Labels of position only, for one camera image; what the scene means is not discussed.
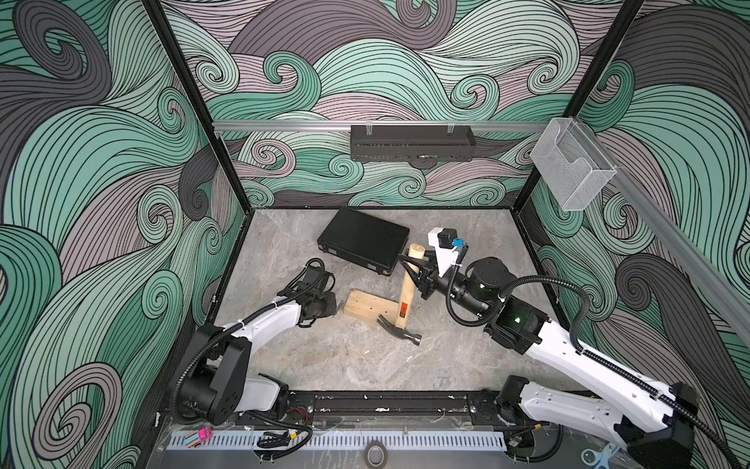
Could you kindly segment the wooden handle claw hammer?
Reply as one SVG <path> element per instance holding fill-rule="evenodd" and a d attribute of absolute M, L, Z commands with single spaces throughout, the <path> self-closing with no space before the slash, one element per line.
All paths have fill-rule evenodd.
<path fill-rule="evenodd" d="M 413 243 L 408 249 L 408 256 L 422 259 L 425 255 L 426 249 L 420 244 Z M 404 282 L 402 283 L 402 291 L 400 291 L 400 301 L 398 301 L 398 316 L 396 321 L 392 324 L 386 320 L 383 316 L 379 316 L 377 324 L 384 328 L 386 332 L 390 333 L 395 338 L 400 340 L 407 340 L 415 346 L 421 344 L 422 336 L 420 334 L 412 333 L 407 330 L 409 316 L 412 310 L 412 304 L 416 292 L 416 287 L 412 283 L 411 279 L 408 279 L 404 272 Z"/>

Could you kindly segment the wooden block with nails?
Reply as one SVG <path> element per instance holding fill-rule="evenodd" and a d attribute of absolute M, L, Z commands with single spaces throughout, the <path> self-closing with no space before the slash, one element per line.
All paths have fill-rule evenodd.
<path fill-rule="evenodd" d="M 398 302 L 352 289 L 344 305 L 343 314 L 369 324 L 376 324 L 378 317 L 383 316 L 393 324 L 398 316 Z"/>

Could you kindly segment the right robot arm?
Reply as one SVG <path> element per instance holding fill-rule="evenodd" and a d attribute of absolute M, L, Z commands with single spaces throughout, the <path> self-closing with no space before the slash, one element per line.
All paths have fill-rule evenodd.
<path fill-rule="evenodd" d="M 741 467 L 726 440 L 699 418 L 693 387 L 644 376 L 579 339 L 578 328 L 590 306 L 581 287 L 556 277 L 516 277 L 495 257 L 475 261 L 461 273 L 462 256 L 454 250 L 443 263 L 436 250 L 423 259 L 400 255 L 398 261 L 423 298 L 435 292 L 445 297 L 455 322 L 483 328 L 496 343 L 554 367 L 589 392 L 544 389 L 526 378 L 511 378 L 499 397 L 509 420 L 561 424 L 597 436 L 645 468 L 691 467 L 695 435 L 701 433 L 730 467 Z M 569 328 L 513 295 L 530 283 L 558 285 L 579 297 L 580 310 Z"/>

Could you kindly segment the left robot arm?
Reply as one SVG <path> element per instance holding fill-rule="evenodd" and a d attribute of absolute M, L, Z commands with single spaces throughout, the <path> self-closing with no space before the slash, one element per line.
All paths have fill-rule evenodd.
<path fill-rule="evenodd" d="M 334 285 L 335 276 L 324 262 L 312 258 L 269 304 L 225 326 L 201 326 L 168 386 L 173 419 L 185 425 L 220 425 L 248 412 L 283 419 L 288 385 L 263 374 L 250 377 L 251 358 L 279 334 L 335 315 Z"/>

